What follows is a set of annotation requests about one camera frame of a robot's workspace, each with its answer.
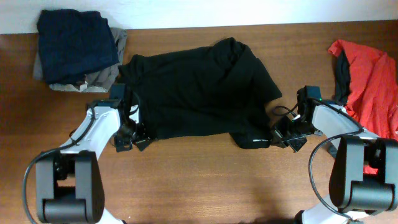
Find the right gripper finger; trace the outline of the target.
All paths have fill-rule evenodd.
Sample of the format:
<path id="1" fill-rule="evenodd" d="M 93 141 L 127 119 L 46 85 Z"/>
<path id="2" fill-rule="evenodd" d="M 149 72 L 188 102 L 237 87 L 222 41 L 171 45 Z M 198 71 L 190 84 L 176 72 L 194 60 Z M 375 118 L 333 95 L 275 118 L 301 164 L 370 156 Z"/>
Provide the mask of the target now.
<path id="1" fill-rule="evenodd" d="M 275 147 L 279 147 L 279 148 L 286 148 L 287 145 L 283 140 L 283 135 L 281 135 L 281 133 L 278 130 L 272 130 L 271 131 L 272 134 L 272 141 L 271 141 L 271 145 L 275 146 Z"/>
<path id="2" fill-rule="evenodd" d="M 287 141 L 287 145 L 290 146 L 294 152 L 299 152 L 306 143 L 307 138 L 291 139 Z"/>

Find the black polo shirt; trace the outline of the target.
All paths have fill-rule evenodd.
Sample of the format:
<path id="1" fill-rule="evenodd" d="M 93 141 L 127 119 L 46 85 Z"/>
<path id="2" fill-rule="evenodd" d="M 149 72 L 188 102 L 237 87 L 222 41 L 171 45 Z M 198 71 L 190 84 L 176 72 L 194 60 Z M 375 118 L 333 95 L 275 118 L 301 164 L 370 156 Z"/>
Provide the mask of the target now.
<path id="1" fill-rule="evenodd" d="M 282 93 L 242 42 L 228 38 L 211 47 L 135 55 L 119 72 L 139 98 L 144 139 L 228 133 L 243 149 L 271 145 L 265 106 Z"/>

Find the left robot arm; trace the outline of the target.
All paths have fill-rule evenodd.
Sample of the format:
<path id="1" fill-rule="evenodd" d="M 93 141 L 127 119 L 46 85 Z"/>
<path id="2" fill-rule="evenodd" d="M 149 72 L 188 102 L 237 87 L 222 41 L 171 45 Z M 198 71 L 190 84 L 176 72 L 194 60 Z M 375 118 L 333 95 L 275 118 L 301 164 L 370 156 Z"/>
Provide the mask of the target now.
<path id="1" fill-rule="evenodd" d="M 121 223 L 105 207 L 98 160 L 110 139 L 116 151 L 143 151 L 146 136 L 141 100 L 131 87 L 115 84 L 108 99 L 88 104 L 86 116 L 60 147 L 40 153 L 36 171 L 37 217 L 42 223 Z"/>

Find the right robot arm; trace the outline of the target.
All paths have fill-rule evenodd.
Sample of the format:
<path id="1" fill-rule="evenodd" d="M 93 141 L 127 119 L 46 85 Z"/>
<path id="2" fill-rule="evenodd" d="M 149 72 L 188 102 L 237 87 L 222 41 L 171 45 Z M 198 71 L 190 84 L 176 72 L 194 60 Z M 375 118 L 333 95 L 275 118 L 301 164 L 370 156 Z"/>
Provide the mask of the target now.
<path id="1" fill-rule="evenodd" d="M 360 125 L 338 103 L 321 98 L 317 86 L 297 92 L 297 104 L 271 127 L 274 146 L 299 151 L 307 136 L 325 135 L 308 161 L 310 184 L 319 204 L 296 214 L 294 223 L 361 223 L 368 216 L 397 209 L 397 141 Z M 313 160 L 326 144 L 335 161 L 329 194 L 322 197 L 313 179 Z"/>

